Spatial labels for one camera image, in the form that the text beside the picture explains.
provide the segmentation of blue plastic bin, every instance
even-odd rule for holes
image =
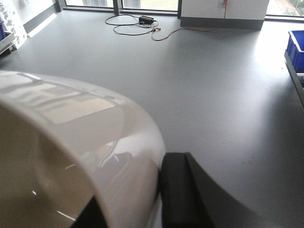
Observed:
[[[287,52],[297,73],[304,73],[304,30],[289,31]]]
[[[0,20],[0,41],[5,38],[5,32],[3,27],[3,20]]]

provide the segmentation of electrical outlet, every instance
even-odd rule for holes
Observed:
[[[20,3],[25,6],[29,4],[29,0],[20,0]]]

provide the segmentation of white curved shell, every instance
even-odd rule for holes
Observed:
[[[126,97],[0,71],[1,227],[69,227],[93,195],[109,228],[146,227],[164,153],[154,121]]]

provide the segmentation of glass window pane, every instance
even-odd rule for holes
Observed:
[[[304,0],[270,0],[267,14],[304,16]]]
[[[123,0],[124,8],[177,11],[178,0]]]
[[[113,0],[66,0],[67,6],[113,7]]]

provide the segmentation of gray baseboard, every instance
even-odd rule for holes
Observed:
[[[36,28],[38,25],[40,25],[46,18],[48,18],[51,14],[57,12],[57,6],[54,3],[51,5],[49,8],[47,8],[45,11],[42,13],[38,14],[36,17],[25,23],[24,29],[27,33],[29,33],[31,30]]]
[[[223,23],[227,29],[261,30],[264,20],[181,17],[180,22],[181,27],[216,28]]]

